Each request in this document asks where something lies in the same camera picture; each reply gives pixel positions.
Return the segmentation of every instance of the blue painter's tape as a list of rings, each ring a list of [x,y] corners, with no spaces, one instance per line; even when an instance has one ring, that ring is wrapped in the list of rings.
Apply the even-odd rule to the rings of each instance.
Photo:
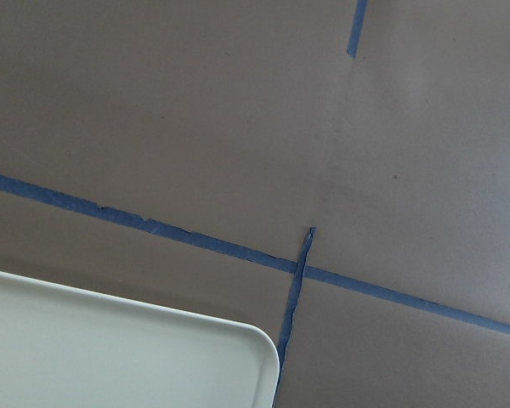
[[[352,57],[357,56],[357,48],[359,47],[360,32],[363,29],[363,21],[365,19],[366,4],[368,0],[357,0],[357,7],[355,8],[354,23],[351,26],[351,33],[349,34],[348,54]]]
[[[113,207],[101,207],[95,202],[45,189],[15,178],[0,175],[0,190],[16,196],[40,201],[54,207],[73,211],[74,213],[88,215],[114,224],[149,232],[153,235],[184,242],[195,247],[220,252],[239,259],[245,259],[255,264],[283,270],[291,274],[295,273],[297,268],[297,263],[289,259],[275,258],[267,253],[246,246],[233,244],[232,242],[223,241],[197,232],[189,232],[171,224],[165,224],[160,221],[155,221],[154,219],[142,218],[138,214],[117,210]]]
[[[374,298],[380,298],[390,302],[404,304],[405,306],[409,306],[411,308],[425,310],[436,315],[449,317],[454,320],[463,321],[471,325],[480,326],[495,332],[501,332],[510,335],[510,325],[507,323],[488,319],[486,317],[468,313],[463,310],[454,309],[449,306],[444,306],[443,304],[421,299],[420,297],[392,291],[391,289],[363,282],[362,280],[356,280],[353,278],[348,278],[347,276],[333,274],[332,272],[314,268],[312,266],[306,268],[305,276],[315,281],[325,282],[334,286],[340,286],[345,289],[349,289],[350,291],[373,296]]]
[[[280,359],[280,375],[278,377],[278,388],[281,382],[281,373],[283,372],[283,364],[286,360],[287,345],[291,338],[292,325],[295,317],[295,311],[298,306],[300,291],[303,287],[304,270],[306,269],[306,261],[308,260],[309,249],[312,247],[314,240],[315,227],[309,229],[308,234],[304,238],[303,249],[300,252],[297,262],[297,270],[292,278],[291,288],[289,289],[289,298],[287,299],[286,312],[281,323],[280,341],[278,342],[278,358]]]

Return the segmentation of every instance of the blue tape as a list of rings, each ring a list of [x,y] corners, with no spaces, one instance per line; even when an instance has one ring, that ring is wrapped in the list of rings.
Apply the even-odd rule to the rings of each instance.
[[[373,285],[371,283],[363,282],[348,278],[347,276],[333,274],[323,269],[314,268],[309,266],[306,268],[305,276],[319,282],[325,282],[330,285],[340,286],[350,291],[363,293],[374,298],[385,299],[390,302],[404,304],[414,309],[425,310],[436,315],[449,317],[450,319],[463,321],[471,325],[490,329],[495,332],[506,333],[510,335],[510,325],[500,321],[488,319],[487,317],[478,314],[468,313],[459,309],[454,309],[443,304],[431,302],[420,297],[406,295],[401,292],[392,291],[382,286]]]
[[[297,270],[292,278],[291,288],[289,289],[289,298],[287,299],[286,312],[281,323],[280,341],[278,342],[278,358],[280,360],[280,375],[278,376],[278,385],[280,387],[281,374],[283,372],[283,364],[286,360],[287,345],[291,338],[292,325],[295,317],[295,311],[298,306],[298,298],[303,288],[304,270],[306,269],[306,261],[308,260],[309,249],[312,247],[314,240],[315,227],[311,227],[308,234],[304,238],[303,249],[300,252],[297,262]]]
[[[352,57],[357,56],[357,48],[359,47],[360,32],[363,29],[363,20],[365,19],[366,4],[368,0],[357,0],[355,8],[354,23],[351,26],[349,34],[348,54]]]
[[[186,231],[171,224],[165,224],[154,219],[146,219],[138,214],[117,210],[113,207],[101,207],[95,202],[45,189],[15,178],[0,175],[0,191],[40,201],[54,207],[73,211],[74,213],[88,215],[89,217],[95,217],[114,224],[149,232],[153,235],[163,236],[171,240],[184,242],[195,247],[220,252],[231,257],[245,259],[255,264],[291,274],[295,273],[297,267],[297,263],[289,259],[275,258],[267,253],[246,246],[236,245],[232,242],[223,241],[197,232]]]
[[[290,274],[296,274],[298,263],[283,258],[275,258],[264,252],[260,252],[245,246],[233,244],[213,238],[208,235],[189,232],[170,224],[161,223],[153,219],[144,219],[137,214],[117,210],[112,207],[100,207],[92,201],[83,200],[60,193],[58,191],[45,189],[34,184],[29,184],[14,178],[0,175],[0,191],[10,193],[16,196],[25,197],[34,201],[40,201],[54,207],[63,208],[109,221],[115,224],[124,225],[137,230],[143,230],[150,234],[163,236],[165,238],[184,242],[195,247],[208,249],[210,251],[220,252],[231,257],[245,259],[269,268],[282,270]],[[506,333],[510,335],[510,325],[471,314],[459,309],[444,306],[439,303],[431,302],[419,297],[406,295],[405,293],[392,291],[382,286],[373,285],[362,280],[348,278],[347,276],[333,274],[332,272],[307,266],[304,272],[307,278],[315,281],[321,281],[334,286],[340,286],[350,291],[363,293],[375,298],[381,298],[390,302],[404,304],[415,309],[425,310],[429,313],[442,315],[450,319],[463,321],[472,325],[484,327],[495,332]]]

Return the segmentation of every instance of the plastic tray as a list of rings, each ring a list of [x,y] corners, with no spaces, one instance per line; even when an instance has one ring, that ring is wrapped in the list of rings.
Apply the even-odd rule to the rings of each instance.
[[[0,408],[271,407],[257,327],[0,272]]]

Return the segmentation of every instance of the tape strip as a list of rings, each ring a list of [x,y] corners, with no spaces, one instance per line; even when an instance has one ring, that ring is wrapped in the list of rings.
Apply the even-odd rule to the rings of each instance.
[[[289,259],[275,258],[267,253],[246,246],[236,245],[232,242],[223,241],[197,232],[186,231],[171,224],[165,224],[154,219],[146,219],[138,214],[117,210],[113,207],[101,207],[96,202],[45,189],[15,178],[0,175],[0,191],[40,201],[54,207],[64,208],[74,213],[88,215],[89,217],[95,217],[114,224],[149,232],[153,235],[163,236],[171,240],[184,242],[195,247],[220,252],[231,257],[245,259],[255,264],[291,274],[295,273],[297,267],[297,263]]]
[[[449,317],[450,319],[463,321],[471,325],[490,329],[495,332],[506,333],[510,335],[510,325],[497,320],[488,319],[478,314],[472,314],[463,310],[454,309],[443,304],[431,302],[405,293],[392,291],[382,286],[373,285],[362,280],[348,278],[347,276],[333,274],[332,272],[309,266],[306,268],[305,276],[319,282],[325,282],[330,285],[340,286],[350,291],[363,293],[374,298],[385,299],[390,302],[404,304],[414,309],[425,310],[436,315]]]
[[[303,249],[300,252],[297,262],[297,270],[292,278],[291,288],[289,289],[289,298],[287,299],[286,312],[281,323],[280,341],[278,342],[278,358],[280,360],[280,375],[278,376],[277,390],[280,388],[281,374],[283,373],[283,365],[286,360],[287,345],[291,338],[292,325],[295,318],[295,311],[298,306],[300,291],[303,288],[304,271],[306,270],[306,261],[308,260],[309,250],[314,240],[315,227],[311,227],[308,234],[304,238]]]
[[[163,236],[165,238],[184,242],[196,247],[208,249],[210,251],[220,252],[231,257],[245,259],[255,264],[267,266],[295,274],[298,263],[283,258],[275,258],[264,252],[260,252],[245,246],[233,244],[212,238],[208,235],[189,232],[170,224],[164,224],[153,219],[144,219],[139,215],[117,210],[112,207],[100,207],[92,201],[59,193],[58,191],[45,189],[34,184],[29,184],[14,178],[0,175],[0,191],[10,193],[16,196],[29,198],[34,201],[40,201],[54,207],[63,208],[109,221],[115,224],[124,225],[137,230],[143,230],[150,234]],[[488,319],[477,314],[471,314],[459,309],[444,306],[439,303],[431,302],[419,297],[406,295],[405,293],[392,291],[382,286],[373,285],[362,280],[348,278],[347,276],[333,274],[332,272],[315,268],[306,267],[305,276],[315,281],[321,281],[334,286],[340,286],[350,291],[364,293],[368,296],[381,298],[390,302],[404,304],[415,309],[425,310],[429,313],[435,313],[449,317],[450,319],[463,321],[472,325],[484,327],[496,332],[510,335],[510,325],[497,320]]]
[[[357,56],[357,48],[359,47],[360,32],[363,29],[363,20],[365,19],[366,4],[368,0],[357,0],[355,8],[354,23],[351,26],[349,34],[348,54],[352,57]]]

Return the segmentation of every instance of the blue line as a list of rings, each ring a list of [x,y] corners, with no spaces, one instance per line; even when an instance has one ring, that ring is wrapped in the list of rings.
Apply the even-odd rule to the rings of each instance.
[[[95,217],[114,224],[120,224],[126,227],[135,228],[136,230],[149,232],[153,235],[159,235],[171,240],[184,242],[195,247],[220,252],[239,259],[245,259],[247,261],[254,262],[255,264],[282,270],[291,274],[295,272],[297,267],[297,263],[288,259],[275,258],[267,253],[251,249],[246,246],[233,244],[232,242],[223,241],[197,232],[189,232],[171,224],[165,224],[155,221],[154,219],[143,218],[138,214],[133,214],[131,212],[117,210],[113,207],[101,207],[95,202],[83,200],[81,198],[74,197],[73,195],[67,195],[58,191],[45,189],[15,178],[0,175],[0,190],[6,193],[15,194],[16,196],[40,201],[54,207],[73,211],[74,213],[88,215],[89,217]]]
[[[287,345],[291,338],[292,325],[295,318],[295,311],[298,306],[298,298],[303,288],[304,270],[306,269],[306,261],[308,259],[309,249],[312,247],[314,240],[315,227],[311,227],[308,234],[304,238],[303,249],[300,252],[297,262],[297,270],[292,278],[291,288],[289,289],[289,298],[287,299],[286,312],[281,323],[280,341],[278,342],[278,358],[280,360],[280,375],[278,376],[278,385],[280,387],[281,374],[283,372],[283,364],[286,360]]]
[[[360,32],[363,29],[367,3],[368,0],[357,0],[357,7],[355,8],[354,23],[351,26],[348,42],[348,54],[354,58],[357,56],[357,47],[359,47]]]
[[[350,291],[363,293],[374,298],[385,299],[390,302],[404,304],[414,309],[425,310],[436,315],[449,317],[454,320],[463,321],[471,325],[490,329],[495,332],[506,333],[510,335],[510,325],[500,321],[488,319],[487,317],[478,314],[472,314],[463,310],[454,309],[443,304],[431,302],[420,297],[406,295],[401,292],[392,291],[382,286],[373,285],[371,283],[363,282],[348,278],[347,276],[333,274],[323,269],[314,268],[309,266],[306,268],[305,276],[315,281],[325,282],[330,285],[340,286]]]
[[[34,201],[40,201],[54,207],[63,208],[109,221],[115,224],[124,225],[137,230],[149,232],[150,234],[163,236],[165,238],[184,242],[196,247],[208,249],[210,251],[220,252],[231,257],[245,259],[255,264],[267,266],[295,274],[298,263],[283,258],[275,258],[264,252],[260,252],[245,246],[236,245],[208,235],[189,232],[170,224],[164,224],[153,219],[144,219],[137,214],[124,212],[112,207],[100,207],[92,201],[83,200],[81,198],[59,193],[58,191],[45,189],[34,184],[29,184],[14,178],[0,175],[0,191],[10,193],[16,196],[25,197]],[[450,319],[463,321],[472,325],[484,327],[496,332],[506,333],[510,335],[510,325],[500,321],[488,319],[477,314],[471,314],[459,309],[444,306],[439,303],[431,302],[419,297],[406,295],[405,293],[392,291],[382,286],[373,285],[348,278],[347,276],[333,274],[332,272],[307,266],[305,271],[307,278],[315,281],[321,281],[334,286],[340,286],[350,291],[364,293],[368,296],[381,298],[390,302],[404,304],[411,308],[425,310],[430,313],[449,317]]]

